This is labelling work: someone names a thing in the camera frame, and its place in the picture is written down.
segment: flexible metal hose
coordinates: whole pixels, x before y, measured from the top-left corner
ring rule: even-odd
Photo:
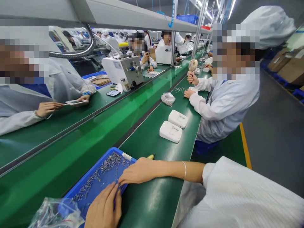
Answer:
[[[95,48],[96,40],[95,40],[93,31],[92,31],[90,25],[89,24],[84,24],[84,25],[91,37],[91,43],[86,49],[84,49],[82,51],[69,52],[69,53],[49,51],[48,52],[49,57],[62,58],[62,59],[75,59],[75,58],[85,57],[88,54],[90,54],[93,51],[93,49]]]

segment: transparent bag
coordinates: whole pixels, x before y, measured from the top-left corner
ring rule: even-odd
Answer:
[[[161,96],[161,101],[163,103],[165,103],[166,105],[172,107],[174,101],[175,101],[175,97],[171,94],[171,93],[164,93]]]
[[[78,228],[85,221],[72,199],[44,198],[28,228]]]

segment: yellow floor line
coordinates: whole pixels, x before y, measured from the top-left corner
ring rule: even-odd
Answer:
[[[244,148],[247,168],[249,168],[249,169],[252,170],[251,161],[250,161],[250,155],[249,155],[249,150],[248,150],[247,141],[246,141],[246,137],[245,137],[243,123],[240,123],[240,129],[241,129],[241,135],[242,135],[243,148]]]

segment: blue wristband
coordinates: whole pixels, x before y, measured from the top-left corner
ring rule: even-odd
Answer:
[[[83,95],[90,95],[91,96],[91,92],[85,92]]]

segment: screw pile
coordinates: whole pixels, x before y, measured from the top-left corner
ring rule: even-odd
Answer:
[[[106,173],[110,170],[112,170],[114,167],[116,167],[116,175],[118,171],[119,165],[122,164],[124,167],[126,164],[129,166],[130,162],[122,157],[120,154],[114,152],[112,153],[102,164],[99,168],[96,169],[96,171],[90,176],[90,178],[87,180],[87,182],[81,187],[78,194],[76,194],[72,200],[75,202],[79,202],[82,200],[83,196],[86,198],[89,190],[91,189],[91,186],[93,184],[94,180],[98,180],[101,182],[101,178],[99,178],[100,174]]]

